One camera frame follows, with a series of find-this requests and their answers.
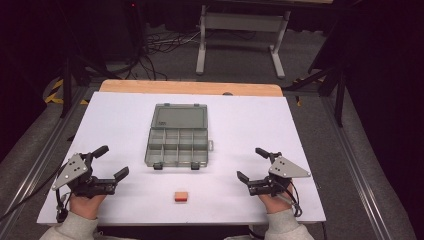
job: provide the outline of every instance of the metal stand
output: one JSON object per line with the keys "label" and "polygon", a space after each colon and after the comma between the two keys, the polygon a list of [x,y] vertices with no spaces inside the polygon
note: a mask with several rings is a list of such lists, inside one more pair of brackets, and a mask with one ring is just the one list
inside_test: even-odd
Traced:
{"label": "metal stand", "polygon": [[206,29],[245,30],[278,33],[274,45],[269,46],[278,78],[284,78],[284,70],[281,65],[280,50],[281,42],[289,21],[290,12],[286,11],[284,16],[257,16],[243,14],[207,13],[206,6],[202,6],[200,17],[200,46],[197,56],[196,74],[202,75],[205,68],[206,57]]}

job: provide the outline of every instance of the orange sponge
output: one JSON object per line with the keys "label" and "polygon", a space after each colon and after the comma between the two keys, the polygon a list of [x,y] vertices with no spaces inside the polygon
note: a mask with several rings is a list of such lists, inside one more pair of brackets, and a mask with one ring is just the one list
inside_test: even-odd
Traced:
{"label": "orange sponge", "polygon": [[175,192],[176,202],[187,202],[188,192]]}

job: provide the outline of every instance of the metal rod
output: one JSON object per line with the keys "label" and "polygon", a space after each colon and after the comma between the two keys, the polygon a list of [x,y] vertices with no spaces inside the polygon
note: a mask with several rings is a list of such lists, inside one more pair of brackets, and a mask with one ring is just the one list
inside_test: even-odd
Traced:
{"label": "metal rod", "polygon": [[336,119],[334,118],[333,105],[328,97],[321,97],[322,104],[325,112],[331,121],[334,132],[343,147],[346,154],[347,168],[352,176],[353,182],[355,183],[356,190],[359,193],[361,201],[364,205],[365,211],[370,219],[371,225],[374,229],[377,239],[387,240],[392,239],[386,224],[381,216],[380,210],[377,205],[377,201],[374,197],[374,193],[368,184],[365,176],[359,167],[358,161],[356,160],[355,154],[346,136],[343,128],[338,126]]}
{"label": "metal rod", "polygon": [[[46,168],[46,165],[48,164],[53,154],[53,151],[57,146],[57,142],[61,137],[62,132],[64,131],[72,114],[75,112],[75,109],[78,107],[79,103],[84,98],[86,91],[86,87],[79,87],[77,89],[71,109],[69,110],[68,114],[66,114],[65,118],[59,118],[56,126],[53,129],[52,134],[44,145],[43,150],[38,155],[36,161],[34,162],[28,175],[19,187],[18,192],[16,193],[6,212],[9,211],[9,209],[11,209],[16,204],[21,202],[25,197],[30,195],[34,190],[41,175],[43,174],[44,169]],[[16,209],[15,212],[13,212],[8,218],[6,218],[0,223],[0,240],[5,240],[7,238],[7,235],[9,234],[11,228],[15,225],[15,222],[18,219],[20,213],[22,212],[24,206],[25,204],[22,204],[22,206]]]}

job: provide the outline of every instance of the cable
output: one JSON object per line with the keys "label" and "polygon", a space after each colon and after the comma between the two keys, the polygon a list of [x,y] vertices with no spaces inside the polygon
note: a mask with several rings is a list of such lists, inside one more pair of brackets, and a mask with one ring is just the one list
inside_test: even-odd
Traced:
{"label": "cable", "polygon": [[144,70],[146,71],[147,76],[149,77],[149,79],[151,79],[151,78],[150,78],[150,75],[149,75],[149,72],[148,72],[148,71],[151,71],[151,72],[154,72],[154,73],[156,73],[156,74],[159,74],[159,75],[164,76],[164,77],[165,77],[165,81],[168,81],[168,76],[167,76],[166,74],[161,73],[161,72],[158,72],[158,71],[156,71],[156,70],[152,70],[152,69],[150,69],[150,68],[148,68],[148,67],[144,66],[144,64],[141,62],[141,60],[139,60],[139,62],[140,62],[140,64],[141,64],[141,66],[144,68]]}
{"label": "cable", "polygon": [[257,238],[257,239],[265,239],[265,236],[261,236],[261,235],[259,235],[259,234],[257,234],[257,233],[255,233],[252,229],[250,229],[249,228],[249,233],[250,233],[250,235],[252,235],[254,238]]}
{"label": "cable", "polygon": [[59,167],[57,167],[56,170],[47,178],[47,180],[45,180],[41,184],[40,187],[38,187],[34,192],[32,192],[30,195],[28,195],[27,197],[25,197],[24,199],[22,199],[22,201],[20,201],[18,204],[16,204],[15,206],[13,206],[9,211],[7,211],[3,216],[1,216],[0,217],[0,222],[3,221],[4,219],[6,219],[10,214],[12,214],[22,204],[24,204],[29,199],[31,199],[32,197],[34,197],[38,192],[40,192],[40,190],[43,189],[43,187],[56,175],[56,173],[60,170],[61,167],[62,167],[62,165],[60,165]]}
{"label": "cable", "polygon": [[140,65],[144,68],[144,71],[146,71],[147,77],[148,77],[150,80],[152,80],[152,78],[150,77],[149,71],[148,71],[148,69],[146,68],[146,66],[144,66],[144,64],[141,62],[141,60],[140,60],[140,59],[139,59],[138,61],[140,62]]}
{"label": "cable", "polygon": [[156,71],[155,71],[155,67],[153,66],[152,60],[150,60],[150,58],[148,56],[144,56],[144,58],[146,58],[147,61],[150,62],[150,66],[152,66],[153,80],[156,80]]}

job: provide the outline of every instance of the wire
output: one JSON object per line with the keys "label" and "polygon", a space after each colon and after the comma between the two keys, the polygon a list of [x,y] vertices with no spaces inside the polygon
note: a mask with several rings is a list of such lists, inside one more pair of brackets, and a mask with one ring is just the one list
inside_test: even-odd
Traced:
{"label": "wire", "polygon": [[254,237],[254,238],[257,238],[257,239],[265,239],[265,236],[261,236],[261,235],[259,235],[259,234],[257,234],[257,233],[255,233],[252,229],[250,229],[249,228],[249,233]]}
{"label": "wire", "polygon": [[144,56],[144,58],[147,59],[147,61],[150,62],[150,66],[152,66],[153,80],[156,80],[156,71],[155,71],[155,67],[153,66],[152,60],[150,60],[150,58],[148,56]]}
{"label": "wire", "polygon": [[193,32],[189,32],[187,34],[181,34],[178,33],[178,35],[174,38],[169,38],[172,36],[172,34],[169,34],[166,39],[162,40],[159,36],[159,39],[151,40],[148,42],[148,49],[152,50],[152,52],[149,52],[149,55],[155,54],[157,52],[161,53],[168,53],[172,52],[178,47],[187,44],[189,42],[197,42],[193,40],[197,35],[200,34],[199,31],[196,31],[194,35],[190,36]]}
{"label": "wire", "polygon": [[141,60],[139,60],[139,62],[140,62],[140,64],[141,64],[141,66],[144,68],[144,70],[146,71],[147,76],[149,77],[149,79],[151,79],[151,78],[150,78],[150,75],[149,75],[149,72],[148,72],[148,71],[153,72],[153,73],[156,73],[156,74],[159,74],[159,75],[162,75],[162,76],[164,76],[164,77],[165,77],[165,81],[168,81],[168,76],[167,76],[166,74],[161,73],[161,72],[158,72],[158,71],[156,71],[156,70],[154,70],[154,69],[150,69],[150,68],[148,68],[148,67],[144,66],[144,64],[141,62]]}
{"label": "wire", "polygon": [[146,68],[146,66],[144,66],[144,64],[141,62],[141,60],[140,60],[140,59],[139,59],[138,61],[140,62],[140,65],[144,68],[144,71],[146,71],[147,77],[148,77],[150,80],[152,80],[152,78],[150,77],[149,71],[148,71],[148,69]]}
{"label": "wire", "polygon": [[38,187],[34,192],[32,192],[30,195],[28,195],[27,197],[25,197],[24,199],[22,199],[22,201],[20,201],[18,204],[16,204],[15,206],[13,206],[9,211],[7,211],[3,216],[0,217],[0,222],[2,222],[4,219],[6,219],[10,214],[12,214],[14,211],[16,211],[16,209],[18,209],[22,204],[24,204],[25,202],[27,202],[29,199],[31,199],[32,197],[34,197],[38,192],[40,192],[41,189],[44,188],[44,186],[56,175],[56,173],[59,171],[59,169],[62,167],[62,165],[60,165],[59,167],[56,168],[56,170],[47,178],[47,180],[45,180],[40,187]]}

